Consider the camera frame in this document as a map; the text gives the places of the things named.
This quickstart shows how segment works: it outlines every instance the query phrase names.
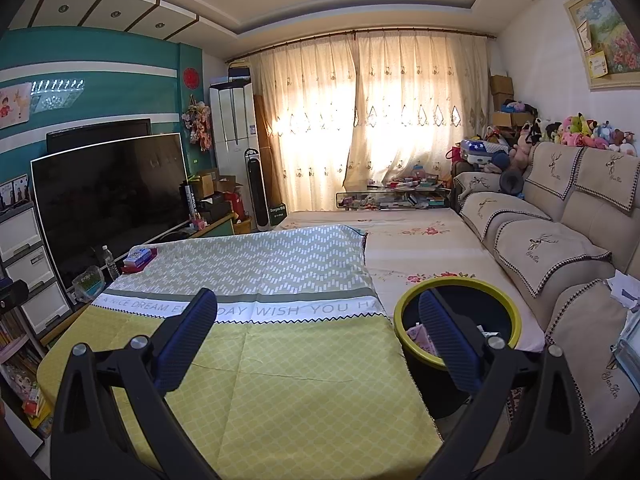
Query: curtain rod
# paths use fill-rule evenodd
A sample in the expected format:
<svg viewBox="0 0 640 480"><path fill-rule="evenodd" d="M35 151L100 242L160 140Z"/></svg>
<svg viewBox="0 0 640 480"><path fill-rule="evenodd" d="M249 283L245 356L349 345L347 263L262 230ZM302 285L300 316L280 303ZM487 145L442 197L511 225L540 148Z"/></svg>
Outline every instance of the curtain rod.
<svg viewBox="0 0 640 480"><path fill-rule="evenodd" d="M358 32L385 32L387 30L419 30L421 32L450 32L451 34L464 34L466 36L480 36L481 38L488 38L489 40L495 40L495 36L492 34L483 34L482 32L469 32L468 30L455 30L453 28L434 28L434 27L386 27L386 28L358 28L353 30L344 30L342 32L331 32L330 34L319 34L318 36L309 36L307 38L301 38L299 40L285 41L284 43L277 43L275 45L266 46L264 48L260 48L258 50L253 50L251 52L247 52L246 54L242 54L242 56L236 56L229 60L227 63L233 63L238 59L242 59L243 57L253 56L254 54L260 54L261 52L266 52L267 50L271 50L272 48L278 48L279 46L287 46L294 43L301 43L302 41L307 40L321 40L322 38L331 38L332 36L342 36L343 34L353 34L354 37Z"/></svg>

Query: sofa armrest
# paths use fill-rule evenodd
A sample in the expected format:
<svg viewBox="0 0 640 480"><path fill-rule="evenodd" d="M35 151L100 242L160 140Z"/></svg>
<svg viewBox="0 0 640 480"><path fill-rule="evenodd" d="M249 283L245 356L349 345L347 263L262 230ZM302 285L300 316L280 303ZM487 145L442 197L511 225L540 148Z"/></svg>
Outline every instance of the sofa armrest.
<svg viewBox="0 0 640 480"><path fill-rule="evenodd" d="M467 195L479 191L500 192L500 175L497 173L482 173L481 171L460 173L453 179L458 192L460 207Z"/></svg>

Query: blue gripper pad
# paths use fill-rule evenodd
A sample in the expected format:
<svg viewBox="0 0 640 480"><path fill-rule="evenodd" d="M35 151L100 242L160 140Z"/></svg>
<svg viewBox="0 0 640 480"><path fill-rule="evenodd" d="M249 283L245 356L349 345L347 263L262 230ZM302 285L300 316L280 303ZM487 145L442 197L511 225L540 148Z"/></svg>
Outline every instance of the blue gripper pad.
<svg viewBox="0 0 640 480"><path fill-rule="evenodd" d="M218 314L216 295L201 290L185 309L186 315L156 359L154 386L164 396L177 390Z"/></svg>
<svg viewBox="0 0 640 480"><path fill-rule="evenodd" d="M418 314L438 354L447 365L456 388L470 395L478 393L482 387L480 357L430 290L420 295Z"/></svg>

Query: teal wall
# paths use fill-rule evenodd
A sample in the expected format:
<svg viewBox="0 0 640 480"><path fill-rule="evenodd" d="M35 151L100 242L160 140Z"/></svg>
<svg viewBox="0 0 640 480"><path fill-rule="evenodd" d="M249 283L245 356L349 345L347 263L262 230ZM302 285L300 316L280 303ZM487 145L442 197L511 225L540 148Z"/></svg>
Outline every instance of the teal wall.
<svg viewBox="0 0 640 480"><path fill-rule="evenodd" d="M65 67L65 62L74 61L145 65L148 72L171 69L176 71L176 76L127 72L127 66L121 66L121 72L105 72L99 66L96 70L91 70L90 66L82 72L76 72L72 65ZM88 27L11 30L0 40L0 79L7 77L4 70L47 62L60 62L60 72L2 80L0 88L23 82L69 79L82 80L83 90L69 107L34 113L32 105L28 122L0 129L0 182L29 173L30 161L46 154L45 141L38 140L38 136L42 137L39 134L31 135L32 130L45 126L55 129L56 124L110 116L149 114L153 133L182 133L188 173L212 166L211 154L201 153L199 147L189 144L189 135L179 118L191 93L196 100L203 97L202 51L199 48ZM190 91L182 80L182 72L189 67L200 75L200 86L194 91ZM153 114L164 114L163 117L172 114L173 120L154 121ZM17 134L23 134L20 139L34 137L35 140L18 148L5 149L3 146L8 144L3 144L3 139L8 141Z"/></svg>

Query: pink shelf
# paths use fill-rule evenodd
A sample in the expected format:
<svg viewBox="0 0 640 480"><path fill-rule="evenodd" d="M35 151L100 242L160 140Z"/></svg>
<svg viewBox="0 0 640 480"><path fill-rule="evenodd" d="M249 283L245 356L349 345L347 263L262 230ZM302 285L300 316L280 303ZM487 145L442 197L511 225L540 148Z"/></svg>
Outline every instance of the pink shelf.
<svg viewBox="0 0 640 480"><path fill-rule="evenodd" d="M2 351L0 351L0 365L14 355L29 340L29 336L23 335L20 339L14 339Z"/></svg>

